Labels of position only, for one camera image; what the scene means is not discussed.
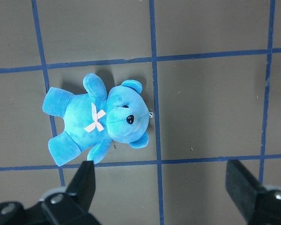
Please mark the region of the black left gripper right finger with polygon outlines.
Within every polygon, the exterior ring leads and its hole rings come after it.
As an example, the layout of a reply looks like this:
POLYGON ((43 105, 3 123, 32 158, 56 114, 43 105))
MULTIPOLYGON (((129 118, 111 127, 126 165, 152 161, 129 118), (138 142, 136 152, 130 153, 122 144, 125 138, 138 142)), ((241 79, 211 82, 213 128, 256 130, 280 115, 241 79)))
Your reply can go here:
POLYGON ((225 187, 248 225, 281 225, 281 187, 261 184, 239 160, 227 162, 225 187))

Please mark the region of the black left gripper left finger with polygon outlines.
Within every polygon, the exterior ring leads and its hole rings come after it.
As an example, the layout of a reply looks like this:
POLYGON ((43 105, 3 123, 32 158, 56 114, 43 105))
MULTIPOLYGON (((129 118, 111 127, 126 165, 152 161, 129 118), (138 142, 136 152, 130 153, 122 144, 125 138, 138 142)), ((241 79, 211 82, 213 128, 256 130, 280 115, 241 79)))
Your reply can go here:
POLYGON ((67 188, 50 190, 25 209, 16 201, 0 203, 0 225, 99 225, 89 213, 96 189, 93 161, 84 161, 67 188))

